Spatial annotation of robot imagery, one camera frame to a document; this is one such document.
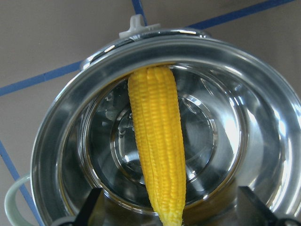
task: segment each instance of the corn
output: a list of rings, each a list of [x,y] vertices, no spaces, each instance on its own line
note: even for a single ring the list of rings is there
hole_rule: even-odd
[[[135,139],[150,203],[164,226],[181,226],[186,173],[172,71],[139,69],[128,79]]]

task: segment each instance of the blue line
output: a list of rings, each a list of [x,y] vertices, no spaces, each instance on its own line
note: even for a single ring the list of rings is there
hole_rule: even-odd
[[[4,148],[1,141],[0,141],[0,155],[1,155],[1,157],[4,161],[4,163],[5,163],[6,167],[8,168],[10,174],[12,175],[13,179],[15,181],[18,180],[20,178],[20,175],[19,175],[18,171],[16,170],[13,162],[11,161],[11,159],[10,159],[10,157],[9,157],[7,151],[5,150],[5,148]],[[34,217],[36,218],[38,224],[40,226],[44,225],[41,218],[40,218],[40,216],[39,216],[39,214],[38,214],[38,211],[37,211],[37,209],[34,205],[32,197],[30,196],[30,194],[29,194],[28,190],[26,189],[25,185],[22,185],[20,187],[20,191],[21,191],[23,197],[25,198],[29,208],[31,209]]]
[[[143,17],[144,25],[147,26],[146,17],[142,8],[141,0],[132,0],[132,4],[136,14],[141,14]]]
[[[0,96],[77,71],[81,61],[0,88]]]
[[[227,13],[227,14],[224,14],[221,16],[217,16],[217,17],[208,19],[208,20],[204,20],[204,21],[196,23],[196,24],[192,24],[188,27],[195,28],[195,29],[206,29],[206,28],[213,27],[213,26],[216,26],[219,24],[223,24],[225,22],[229,22],[231,20],[235,20],[235,19],[239,19],[244,16],[248,16],[250,14],[258,13],[258,12],[264,11],[269,8],[280,6],[280,5],[286,4],[291,1],[294,1],[294,0],[264,1],[262,3],[258,3],[253,6],[249,6],[249,7],[246,7],[246,8],[231,12],[231,13]]]

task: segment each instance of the black object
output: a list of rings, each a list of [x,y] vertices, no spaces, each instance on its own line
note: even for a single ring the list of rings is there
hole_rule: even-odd
[[[57,219],[51,226],[102,225],[104,220],[104,197],[102,188],[93,188],[76,217]]]
[[[247,186],[238,187],[237,215],[244,226],[301,226],[292,218],[278,218]]]

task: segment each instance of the cup handle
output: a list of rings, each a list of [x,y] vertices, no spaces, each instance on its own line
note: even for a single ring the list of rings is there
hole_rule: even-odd
[[[16,204],[16,193],[19,188],[28,180],[30,180],[30,173],[27,173],[23,177],[16,180],[15,183],[9,188],[5,196],[5,213],[13,226],[34,226],[22,217]]]

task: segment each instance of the metal bowl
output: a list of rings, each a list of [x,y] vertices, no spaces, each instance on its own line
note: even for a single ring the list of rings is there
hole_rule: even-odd
[[[46,225],[105,191],[104,225],[160,225],[137,154],[127,78],[140,67],[174,72],[183,130],[186,225],[237,225],[237,186],[273,212],[301,208],[301,104],[274,69],[195,30],[118,40],[91,57],[50,107],[32,153],[32,193]]]

